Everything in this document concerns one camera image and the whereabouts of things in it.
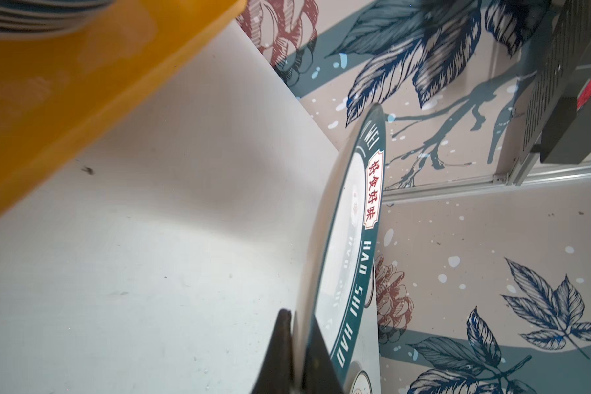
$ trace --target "floral wallpaper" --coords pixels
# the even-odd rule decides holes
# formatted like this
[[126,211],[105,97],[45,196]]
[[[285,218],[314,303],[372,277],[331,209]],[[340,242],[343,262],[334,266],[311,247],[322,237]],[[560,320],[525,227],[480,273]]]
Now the floral wallpaper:
[[591,182],[386,208],[383,393],[591,393]]
[[549,0],[250,0],[240,26],[340,147],[372,102],[387,190],[492,175],[525,113],[558,9]]

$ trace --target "perforated metal panel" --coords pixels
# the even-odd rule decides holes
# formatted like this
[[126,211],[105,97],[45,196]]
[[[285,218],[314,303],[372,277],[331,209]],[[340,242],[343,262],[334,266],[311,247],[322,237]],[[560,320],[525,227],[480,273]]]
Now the perforated metal panel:
[[567,0],[558,18],[544,66],[536,75],[519,161],[526,159],[536,143],[590,42],[591,0]]

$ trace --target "yellow plastic container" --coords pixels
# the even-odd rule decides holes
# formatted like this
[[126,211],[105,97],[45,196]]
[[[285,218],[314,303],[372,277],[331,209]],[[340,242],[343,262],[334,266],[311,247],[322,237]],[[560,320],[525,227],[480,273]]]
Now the yellow plastic container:
[[0,213],[171,77],[245,3],[118,0],[72,35],[0,41]]

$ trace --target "table surface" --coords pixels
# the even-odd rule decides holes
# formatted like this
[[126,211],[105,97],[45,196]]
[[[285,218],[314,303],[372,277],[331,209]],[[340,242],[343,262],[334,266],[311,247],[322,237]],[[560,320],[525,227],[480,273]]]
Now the table surface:
[[249,392],[336,156],[230,25],[0,218],[0,394]]

